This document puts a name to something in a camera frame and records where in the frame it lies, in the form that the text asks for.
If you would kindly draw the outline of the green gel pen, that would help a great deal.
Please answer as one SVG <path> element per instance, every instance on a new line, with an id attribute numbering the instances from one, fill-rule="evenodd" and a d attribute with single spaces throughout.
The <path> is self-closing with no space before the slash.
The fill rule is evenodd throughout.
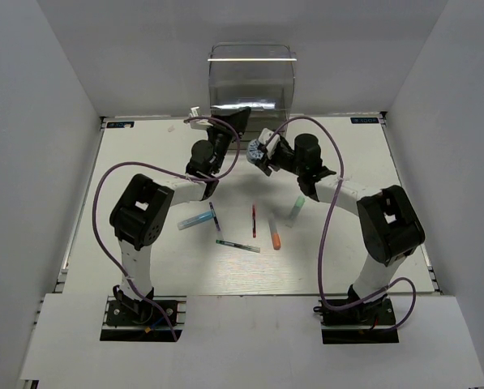
<path id="1" fill-rule="evenodd" d="M 241 243 L 236 243 L 236 242 L 230 242 L 226 240 L 221 240 L 221 239 L 216 239 L 216 244 L 222 245 L 222 246 L 228 246 L 231 248 L 239 249 L 239 250 L 245 250 L 245 251 L 250 251 L 253 253 L 260 253 L 261 249 L 256 246 L 249 246 L 249 245 L 244 245 Z"/>

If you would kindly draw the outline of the green highlighter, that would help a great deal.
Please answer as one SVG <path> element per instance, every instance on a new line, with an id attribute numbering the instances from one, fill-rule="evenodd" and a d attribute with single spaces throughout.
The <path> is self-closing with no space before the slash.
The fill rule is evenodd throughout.
<path id="1" fill-rule="evenodd" d="M 287 216 L 285 220 L 285 225 L 288 227 L 293 227 L 296 219 L 298 218 L 298 215 L 300 211 L 302 210 L 302 207 L 305 203 L 306 199 L 303 196 L 298 196 L 296 199 L 289 215 Z"/>

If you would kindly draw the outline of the orange highlighter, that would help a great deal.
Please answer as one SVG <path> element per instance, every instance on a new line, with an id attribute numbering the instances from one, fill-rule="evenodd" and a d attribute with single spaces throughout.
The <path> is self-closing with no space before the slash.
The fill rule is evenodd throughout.
<path id="1" fill-rule="evenodd" d="M 280 235 L 278 233 L 275 216 L 273 214 L 270 214 L 268 216 L 268 227 L 269 227 L 269 233 L 270 233 L 273 249 L 274 250 L 280 250 L 281 249 L 281 238 L 280 238 Z"/>

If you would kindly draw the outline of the purple gel pen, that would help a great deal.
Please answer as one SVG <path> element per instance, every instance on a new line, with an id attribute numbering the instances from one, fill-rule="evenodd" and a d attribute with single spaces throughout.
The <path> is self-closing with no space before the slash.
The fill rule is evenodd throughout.
<path id="1" fill-rule="evenodd" d="M 212 202 L 209 202 L 209 207 L 210 207 L 210 211 L 212 213 L 212 219 L 213 219 L 213 222 L 214 222 L 214 225 L 215 225 L 215 228 L 216 228 L 217 238 L 219 240 L 223 240 L 223 233 L 222 233 L 222 230 L 221 230 L 220 222 L 218 220 L 216 210 L 215 210 Z"/>

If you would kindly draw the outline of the red gel pen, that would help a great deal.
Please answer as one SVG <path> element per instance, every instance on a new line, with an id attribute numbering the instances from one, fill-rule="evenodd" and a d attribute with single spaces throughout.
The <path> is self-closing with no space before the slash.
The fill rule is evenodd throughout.
<path id="1" fill-rule="evenodd" d="M 256 207 L 255 207 L 255 204 L 251 205 L 251 230 L 252 230 L 252 237 L 256 238 L 257 227 L 256 227 Z"/>

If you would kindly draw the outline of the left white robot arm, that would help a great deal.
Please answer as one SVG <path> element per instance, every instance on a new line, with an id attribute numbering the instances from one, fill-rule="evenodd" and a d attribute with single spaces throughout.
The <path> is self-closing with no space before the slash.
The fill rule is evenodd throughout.
<path id="1" fill-rule="evenodd" d="M 232 143 L 244 135 L 251 108 L 244 107 L 227 115 L 200 116 L 191 110 L 185 123 L 204 130 L 206 139 L 195 142 L 185 173 L 159 168 L 177 178 L 157 184 L 137 173 L 114 206 L 109 223 L 118 239 L 121 259 L 114 260 L 122 273 L 122 282 L 114 288 L 114 297 L 126 305 L 126 314 L 135 323 L 146 323 L 153 314 L 153 287 L 150 269 L 151 246 L 160 236 L 169 209 L 180 203 L 204 201 L 216 189 L 225 156 Z"/>

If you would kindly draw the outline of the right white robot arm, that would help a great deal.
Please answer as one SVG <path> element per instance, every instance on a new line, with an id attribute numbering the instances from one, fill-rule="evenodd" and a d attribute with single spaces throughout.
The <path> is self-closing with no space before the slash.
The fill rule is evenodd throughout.
<path id="1" fill-rule="evenodd" d="M 327 301 L 323 305 L 332 311 L 348 310 L 358 323 L 369 322 L 398 267 L 426 239 L 405 190 L 398 185 L 377 189 L 344 180 L 323 165 L 319 141 L 311 134 L 298 135 L 290 145 L 284 137 L 264 130 L 251 141 L 246 158 L 266 175 L 280 169 L 294 174 L 306 197 L 358 217 L 367 251 L 363 268 L 350 285 L 344 305 Z"/>

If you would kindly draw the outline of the blue highlighter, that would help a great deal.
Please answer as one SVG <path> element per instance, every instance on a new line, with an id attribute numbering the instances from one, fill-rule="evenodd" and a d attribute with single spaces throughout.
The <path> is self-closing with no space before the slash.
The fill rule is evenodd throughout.
<path id="1" fill-rule="evenodd" d="M 204 212 L 202 214 L 192 216 L 191 218 L 178 222 L 177 227 L 178 227 L 178 230 L 188 229 L 190 227 L 209 221 L 212 218 L 213 218 L 213 214 L 211 211 Z"/>

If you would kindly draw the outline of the clear acrylic drawer organizer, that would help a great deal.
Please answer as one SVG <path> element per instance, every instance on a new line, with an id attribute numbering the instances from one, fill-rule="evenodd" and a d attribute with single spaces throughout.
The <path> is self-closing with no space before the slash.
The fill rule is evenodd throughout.
<path id="1" fill-rule="evenodd" d="M 277 43 L 222 42 L 208 56 L 210 111 L 249 107 L 254 119 L 283 122 L 295 92 L 296 54 Z"/>

